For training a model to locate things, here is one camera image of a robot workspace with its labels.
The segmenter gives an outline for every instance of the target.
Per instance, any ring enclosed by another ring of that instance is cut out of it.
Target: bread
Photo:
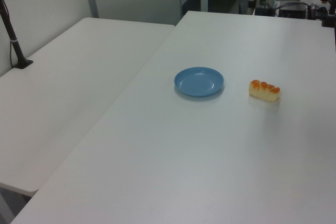
[[[250,95],[270,102],[275,102],[280,96],[280,88],[259,80],[253,80],[248,91]]]

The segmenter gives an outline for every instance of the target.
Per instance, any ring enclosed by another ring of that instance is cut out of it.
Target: floor
[[[182,14],[188,10],[200,11],[201,0],[187,0],[182,6]],[[208,11],[238,14],[238,0],[208,0]],[[0,224],[10,224],[29,200],[29,197],[0,188]]]
[[[0,188],[0,224],[9,224],[28,203],[30,197]]]

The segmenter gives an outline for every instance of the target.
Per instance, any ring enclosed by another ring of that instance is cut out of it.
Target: bread roll
[[[248,91],[250,95],[270,102],[275,102],[280,96],[280,88],[259,80],[253,80]]]

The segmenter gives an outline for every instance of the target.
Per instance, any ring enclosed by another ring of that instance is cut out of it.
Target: blue plate
[[[222,89],[224,78],[211,68],[187,68],[179,72],[174,79],[178,90],[192,97],[207,97]]]

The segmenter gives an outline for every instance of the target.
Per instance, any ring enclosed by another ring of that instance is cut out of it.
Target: white table
[[[179,94],[194,66],[223,93]],[[250,97],[253,79],[280,101]],[[333,29],[188,12],[13,224],[334,224],[335,101]]]
[[[0,78],[0,186],[32,196],[174,26],[86,18]]]

